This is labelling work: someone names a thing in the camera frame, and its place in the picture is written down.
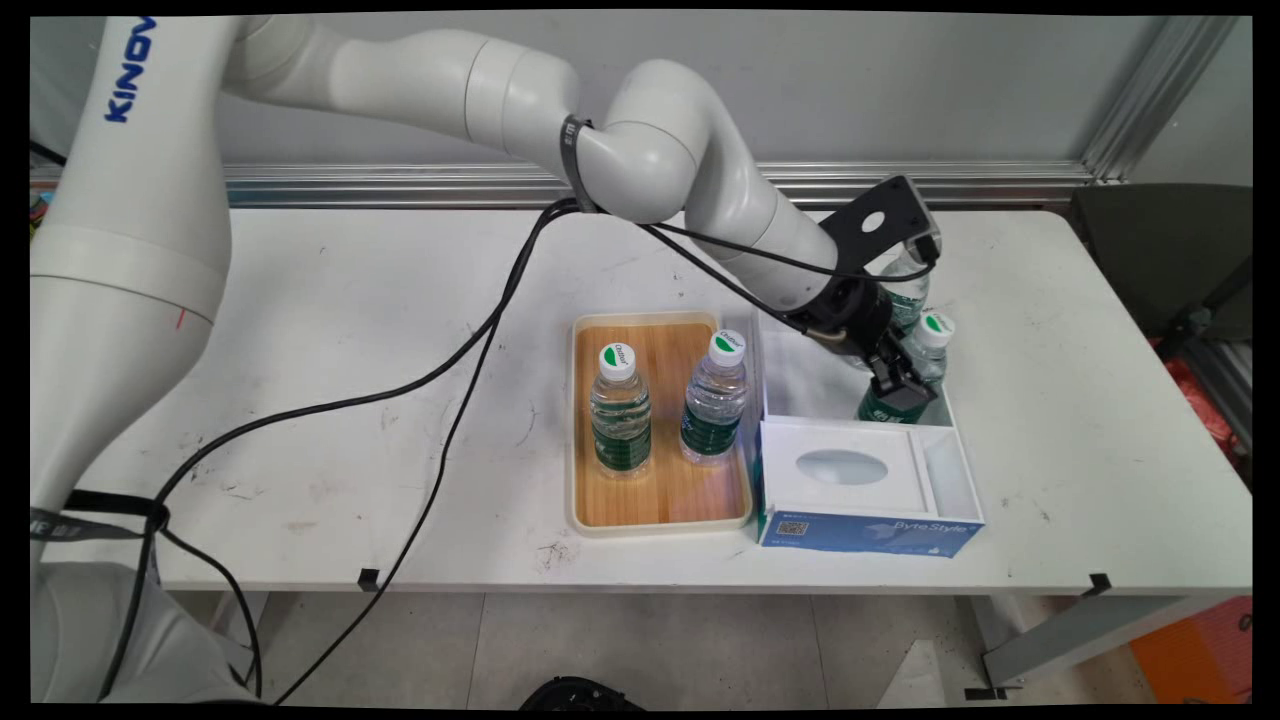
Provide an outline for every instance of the white bottle cap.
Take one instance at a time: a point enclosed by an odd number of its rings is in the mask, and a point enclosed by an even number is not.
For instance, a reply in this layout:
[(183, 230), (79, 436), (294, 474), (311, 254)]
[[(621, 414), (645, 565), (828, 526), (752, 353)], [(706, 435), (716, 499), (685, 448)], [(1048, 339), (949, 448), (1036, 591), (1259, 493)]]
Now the white bottle cap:
[(925, 313), (911, 331), (911, 337), (924, 347), (946, 347), (955, 332), (956, 324), (951, 318), (942, 313)]
[(625, 342), (611, 342), (600, 351), (600, 374), (607, 380), (626, 380), (636, 374), (636, 351)]
[(746, 356), (746, 338), (733, 331), (716, 331), (707, 356), (712, 363), (726, 368), (741, 365), (742, 357)]

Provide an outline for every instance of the white table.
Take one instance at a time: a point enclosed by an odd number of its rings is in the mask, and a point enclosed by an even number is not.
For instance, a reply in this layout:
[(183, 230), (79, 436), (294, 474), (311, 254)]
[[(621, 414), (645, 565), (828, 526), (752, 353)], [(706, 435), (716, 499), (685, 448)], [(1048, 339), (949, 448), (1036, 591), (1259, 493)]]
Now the white table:
[[(232, 273), (209, 348), (79, 487), (150, 496), (202, 441), (237, 424), (424, 374), (490, 311), (535, 215), (233, 211)], [(1114, 587), (1094, 600), (1128, 612), (1103, 612), (1106, 642), (1121, 625), (1252, 592), (1252, 496), (1068, 224), (1030, 211), (936, 217), (943, 254), (929, 305), (959, 327), (947, 388), (987, 516), (955, 559), (760, 548), (754, 523), (655, 538), (571, 530), (573, 319), (708, 309), (732, 325), (751, 311), (640, 231), (576, 215), (543, 233), (393, 587), (1080, 594), (1091, 574), (1106, 573)], [(475, 355), (410, 396), (282, 423), (219, 450), (170, 498), (172, 527), (246, 589), (357, 589), (361, 569), (390, 568), (420, 512)], [(134, 557), (120, 542), (47, 553)], [(164, 541), (160, 568), (173, 589), (224, 588)], [(1068, 650), (1087, 644), (1083, 630), (1059, 625)], [(992, 655), (1009, 647), (1032, 643)], [(1009, 678), (1029, 669), (1020, 655), (1011, 662)]]

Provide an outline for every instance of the water bottle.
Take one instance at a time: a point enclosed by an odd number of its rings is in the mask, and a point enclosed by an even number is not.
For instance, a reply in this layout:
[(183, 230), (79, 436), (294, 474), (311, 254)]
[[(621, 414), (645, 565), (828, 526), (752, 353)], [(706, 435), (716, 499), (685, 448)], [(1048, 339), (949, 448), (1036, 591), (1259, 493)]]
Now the water bottle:
[[(955, 323), (942, 313), (925, 313), (924, 319), (915, 325), (911, 334), (902, 338), (902, 351), (911, 360), (911, 366), (924, 380), (924, 384), (937, 389), (947, 373), (947, 343), (955, 333)], [(858, 419), (877, 423), (915, 423), (924, 414), (927, 405), (910, 413), (902, 413), (881, 402), (870, 388), (858, 406)]]
[(745, 356), (746, 340), (741, 334), (717, 331), (707, 356), (694, 368), (680, 419), (680, 450), (690, 462), (722, 462), (733, 447), (737, 423), (746, 407)]
[(649, 386), (636, 372), (630, 345), (605, 345), (599, 363), (600, 374), (591, 384), (595, 457), (608, 474), (630, 474), (649, 461)]
[[(910, 247), (904, 247), (897, 259), (890, 263), (879, 274), (887, 277), (910, 275), (927, 266), (915, 259)], [(902, 283), (884, 283), (881, 287), (893, 302), (892, 323), (910, 332), (920, 319), (920, 309), (924, 307), (924, 299), (929, 295), (929, 275)]]

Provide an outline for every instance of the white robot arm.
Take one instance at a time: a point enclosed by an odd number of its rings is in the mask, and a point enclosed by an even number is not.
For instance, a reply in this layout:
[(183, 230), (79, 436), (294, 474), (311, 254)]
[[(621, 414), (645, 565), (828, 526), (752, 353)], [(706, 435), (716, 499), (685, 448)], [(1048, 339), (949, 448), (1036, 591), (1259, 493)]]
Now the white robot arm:
[[(41, 584), (42, 533), (55, 530), (37, 515), (59, 512), (93, 459), (187, 374), (216, 319), (230, 261), (214, 133), (220, 90), (463, 138), (536, 163), (623, 219), (655, 223), (684, 209), (691, 231), (837, 266), (835, 241), (760, 176), (719, 97), (676, 63), (635, 68), (600, 127), (579, 128), (571, 142), (573, 69), (470, 32), (367, 42), (303, 15), (111, 18), (99, 53), (58, 199), (31, 250), (33, 656), (41, 643), (63, 647), (69, 632), (47, 626), (37, 605), (74, 587)], [(829, 282), (703, 247), (782, 311), (805, 307)], [(118, 687), (163, 657), (163, 643), (140, 637), (152, 632), (147, 612)], [(84, 698), (119, 626), (101, 633), (77, 641), (93, 652), (44, 662), (54, 680), (33, 674), (32, 697)], [(224, 675), (210, 670), (189, 688), (168, 676), (166, 697), (205, 697)]]

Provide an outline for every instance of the gray wall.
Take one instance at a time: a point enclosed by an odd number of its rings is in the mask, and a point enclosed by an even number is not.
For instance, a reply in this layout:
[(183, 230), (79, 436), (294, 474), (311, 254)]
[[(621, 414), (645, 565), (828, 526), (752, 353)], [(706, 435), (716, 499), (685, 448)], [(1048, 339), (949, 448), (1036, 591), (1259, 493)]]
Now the gray wall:
[[(457, 27), (559, 55), (582, 77), (582, 114), (596, 119), (630, 68), (669, 58), (712, 82), (759, 160), (1076, 159), (1157, 24), (788, 10), (367, 13), (321, 22), (369, 40)], [(32, 20), (32, 132), (56, 150), (70, 145), (100, 35), (100, 22)], [(390, 123), (229, 96), (218, 122), (229, 163), (504, 160)]]
[(1240, 18), (1132, 182), (1253, 187), (1253, 18)]

